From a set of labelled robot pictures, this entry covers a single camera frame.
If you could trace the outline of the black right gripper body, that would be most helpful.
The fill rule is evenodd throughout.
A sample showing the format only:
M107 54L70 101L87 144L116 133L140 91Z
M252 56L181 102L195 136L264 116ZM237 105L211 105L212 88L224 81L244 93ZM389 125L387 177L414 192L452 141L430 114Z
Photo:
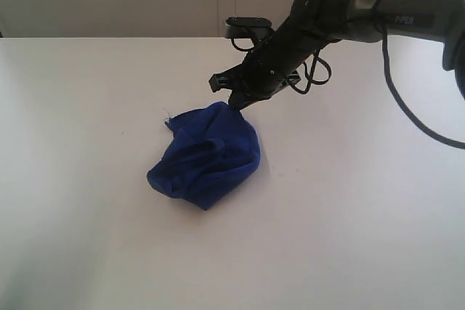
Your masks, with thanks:
M262 40L232 38L232 45L245 52L240 67L240 91L270 94L286 87L307 94L320 82L313 78L320 62L320 37L305 30L280 26Z

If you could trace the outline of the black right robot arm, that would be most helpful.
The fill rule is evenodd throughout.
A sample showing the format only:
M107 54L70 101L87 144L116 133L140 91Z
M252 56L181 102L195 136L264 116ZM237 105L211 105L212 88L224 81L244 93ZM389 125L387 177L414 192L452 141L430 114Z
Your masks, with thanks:
M209 79L212 91L228 89L241 110L286 88L311 55L338 41L375 43L382 33L440 42L442 66L464 90L464 0L294 0L272 29L261 17L229 17L226 38L249 38L241 64Z

